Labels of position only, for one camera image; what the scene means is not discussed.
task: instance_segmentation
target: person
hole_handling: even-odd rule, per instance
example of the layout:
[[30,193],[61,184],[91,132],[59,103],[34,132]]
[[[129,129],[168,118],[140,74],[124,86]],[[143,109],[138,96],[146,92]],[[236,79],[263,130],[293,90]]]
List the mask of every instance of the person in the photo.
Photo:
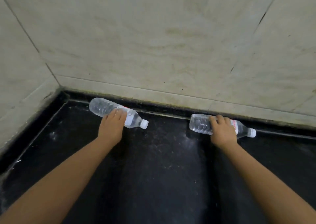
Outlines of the person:
[[[98,137],[27,190],[0,216],[0,223],[61,223],[98,165],[121,140],[126,116],[122,110],[105,116]],[[230,159],[271,223],[316,223],[315,210],[238,145],[229,118],[218,115],[210,122],[211,142]]]

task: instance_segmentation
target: hand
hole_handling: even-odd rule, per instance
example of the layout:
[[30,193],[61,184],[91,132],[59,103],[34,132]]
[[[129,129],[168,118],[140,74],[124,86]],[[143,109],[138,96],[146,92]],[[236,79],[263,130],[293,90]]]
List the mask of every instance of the hand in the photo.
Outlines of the hand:
[[213,134],[211,142],[218,148],[224,148],[227,145],[237,144],[237,135],[234,126],[231,125],[229,118],[223,118],[217,115],[218,123],[215,117],[210,116]]
[[123,127],[127,117],[127,112],[114,109],[109,115],[104,116],[97,139],[100,142],[109,143],[115,146],[122,139]]

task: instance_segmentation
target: empty bottle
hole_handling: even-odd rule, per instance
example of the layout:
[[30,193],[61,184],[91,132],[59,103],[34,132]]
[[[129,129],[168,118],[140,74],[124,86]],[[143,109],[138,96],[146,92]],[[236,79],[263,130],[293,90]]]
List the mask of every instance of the empty bottle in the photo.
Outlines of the empty bottle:
[[126,108],[122,105],[114,103],[104,98],[94,98],[89,104],[89,109],[92,113],[103,117],[112,112],[113,109],[123,109],[127,112],[127,117],[124,126],[127,128],[141,127],[146,129],[148,126],[148,121],[142,119],[138,113],[130,108]]
[[[242,138],[246,136],[250,138],[254,138],[257,134],[255,129],[247,128],[240,121],[231,120],[230,123],[232,126],[235,127],[237,138]],[[209,134],[209,135],[213,134],[212,126],[210,123],[210,117],[205,114],[192,114],[189,128],[192,131],[195,131],[198,133]]]

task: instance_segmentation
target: forearm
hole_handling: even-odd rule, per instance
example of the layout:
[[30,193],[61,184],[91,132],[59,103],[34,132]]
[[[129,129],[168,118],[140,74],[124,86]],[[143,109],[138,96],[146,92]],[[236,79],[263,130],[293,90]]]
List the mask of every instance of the forearm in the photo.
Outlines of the forearm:
[[316,223],[315,210],[242,147],[235,143],[222,150],[271,223]]
[[0,223],[61,223],[112,143],[92,141],[27,190]]

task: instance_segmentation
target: person's right arm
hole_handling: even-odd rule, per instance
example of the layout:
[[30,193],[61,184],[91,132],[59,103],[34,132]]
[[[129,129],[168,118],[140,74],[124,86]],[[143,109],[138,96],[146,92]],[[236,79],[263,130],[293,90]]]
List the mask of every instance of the person's right arm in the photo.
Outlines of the person's right arm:
[[229,118],[210,117],[211,142],[235,166],[266,217],[275,224],[316,223],[316,211],[237,143]]

